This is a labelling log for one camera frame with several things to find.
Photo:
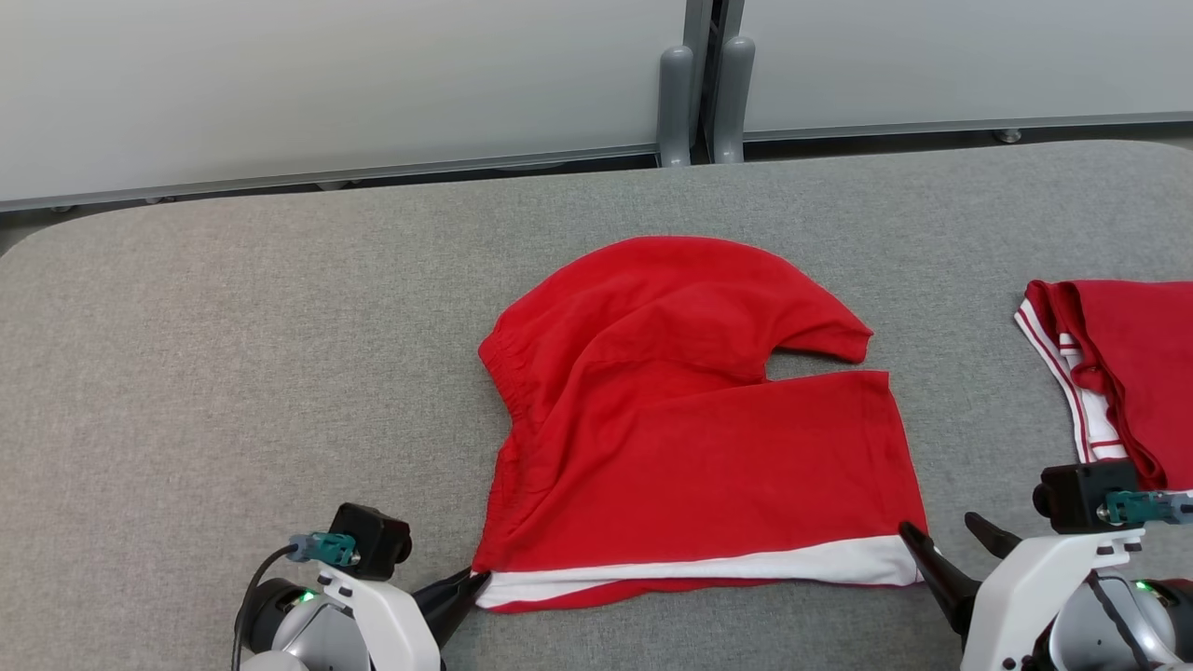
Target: gray table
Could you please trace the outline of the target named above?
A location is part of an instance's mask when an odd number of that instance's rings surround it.
[[[496,315],[624,238],[740,240],[871,328],[932,531],[994,565],[1074,458],[1012,322],[1044,277],[1193,277],[1193,153],[1081,142],[256,196],[98,215],[0,258],[2,669],[218,669],[260,559],[354,500],[412,523],[396,583],[465,566],[508,418],[475,350]],[[780,355],[772,376],[843,365]],[[1158,528],[1131,573],[1188,568]],[[310,580],[308,570],[283,574]],[[780,584],[476,614],[451,669],[948,669],[921,586]]]

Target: white partition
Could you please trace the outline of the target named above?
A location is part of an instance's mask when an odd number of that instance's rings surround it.
[[[650,152],[687,6],[5,0],[0,205]]]
[[[746,140],[1193,118],[1189,0],[728,1]]]

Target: folded red garment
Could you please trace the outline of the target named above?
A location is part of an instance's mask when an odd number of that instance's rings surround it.
[[[925,516],[888,375],[766,378],[775,347],[857,363],[870,336],[787,261],[723,240],[635,239],[556,272],[481,345],[513,423],[478,603],[914,581],[897,525]]]
[[[1078,460],[1129,457],[1146,488],[1193,488],[1193,282],[1037,279],[1015,322],[1064,389]]]

